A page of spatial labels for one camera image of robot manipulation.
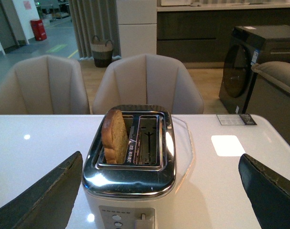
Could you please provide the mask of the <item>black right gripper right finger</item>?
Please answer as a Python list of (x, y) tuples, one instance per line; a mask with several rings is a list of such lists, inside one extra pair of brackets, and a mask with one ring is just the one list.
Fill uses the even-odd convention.
[(290, 181), (248, 154), (238, 171), (261, 228), (290, 229)]

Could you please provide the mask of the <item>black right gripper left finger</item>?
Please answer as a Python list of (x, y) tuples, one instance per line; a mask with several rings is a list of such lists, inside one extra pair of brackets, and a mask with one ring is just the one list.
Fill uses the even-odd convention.
[(0, 208), (0, 229), (66, 228), (81, 183), (83, 158), (76, 151)]

